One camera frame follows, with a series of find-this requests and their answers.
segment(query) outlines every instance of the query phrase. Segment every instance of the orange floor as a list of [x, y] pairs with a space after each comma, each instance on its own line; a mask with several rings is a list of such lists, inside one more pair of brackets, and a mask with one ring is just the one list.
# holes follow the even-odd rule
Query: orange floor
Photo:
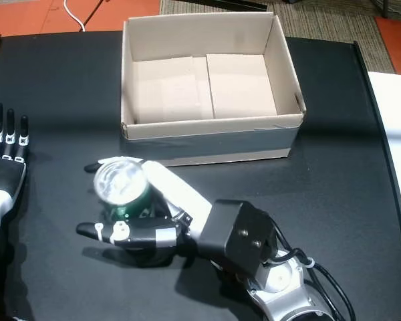
[[401, 75], [401, 21], [376, 18], [376, 22], [395, 71]]
[[[99, 0], [67, 0], [74, 15], [84, 21]], [[160, 0], [105, 0], [86, 25], [86, 31], [121, 30], [129, 17], [158, 15]], [[35, 0], [0, 5], [0, 34], [78, 31], [79, 25], [64, 10], [62, 0]]]

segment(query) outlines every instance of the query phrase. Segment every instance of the can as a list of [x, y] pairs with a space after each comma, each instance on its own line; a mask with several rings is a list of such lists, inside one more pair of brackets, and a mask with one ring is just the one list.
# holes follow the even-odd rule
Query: can
[[150, 184], [137, 162], [123, 158], [102, 165], [95, 174], [94, 188], [111, 221], [153, 215]]

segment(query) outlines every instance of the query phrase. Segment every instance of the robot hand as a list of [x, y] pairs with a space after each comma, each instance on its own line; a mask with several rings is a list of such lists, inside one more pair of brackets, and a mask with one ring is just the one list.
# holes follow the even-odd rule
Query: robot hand
[[[14, 111], [9, 109], [4, 131], [3, 106], [0, 104], [0, 226], [2, 218], [13, 208], [21, 190], [26, 173], [28, 142], [28, 118], [21, 117], [20, 133], [17, 137]], [[0, 252], [4, 247], [0, 228]]]
[[[80, 235], [125, 249], [176, 247], [189, 241], [199, 256], [236, 276], [268, 321], [343, 321], [316, 278], [315, 268], [336, 287], [355, 320], [337, 282], [303, 251], [290, 247], [274, 220], [252, 204], [231, 200], [211, 204], [166, 167], [150, 160], [107, 158], [85, 170], [96, 172], [95, 191], [115, 219], [81, 223], [76, 229]], [[167, 214], [151, 221], [137, 219], [140, 213], [154, 211], [147, 205], [152, 202], [150, 189], [160, 195]], [[143, 227], [137, 226], [140, 222], [145, 223]], [[310, 288], [303, 276], [306, 270], [313, 284]]]
[[[160, 163], [113, 157], [88, 165], [85, 171], [96, 172], [95, 191], [114, 219], [80, 223], [76, 229], [80, 235], [125, 249], [175, 247], [183, 234], [194, 240], [200, 237], [212, 205]], [[150, 215], [152, 195], [157, 194], [166, 207], [161, 217]]]

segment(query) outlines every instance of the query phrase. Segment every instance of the cardboard box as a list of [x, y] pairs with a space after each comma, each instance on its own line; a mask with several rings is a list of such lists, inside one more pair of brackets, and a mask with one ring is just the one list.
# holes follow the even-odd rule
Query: cardboard box
[[285, 157], [306, 111], [273, 13], [131, 18], [122, 130], [131, 156], [167, 165]]

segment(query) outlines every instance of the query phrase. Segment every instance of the black tabletop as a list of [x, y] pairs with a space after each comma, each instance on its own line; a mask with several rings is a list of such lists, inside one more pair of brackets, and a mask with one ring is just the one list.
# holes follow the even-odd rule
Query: black tabletop
[[[209, 262], [140, 269], [75, 233], [101, 205], [83, 166], [120, 154], [120, 32], [5, 37], [0, 102], [31, 121], [9, 224], [5, 303], [27, 320], [261, 320]], [[347, 292], [358, 320], [401, 320], [401, 211], [356, 47], [288, 39], [307, 118], [288, 158], [172, 170], [210, 200], [274, 215]]]

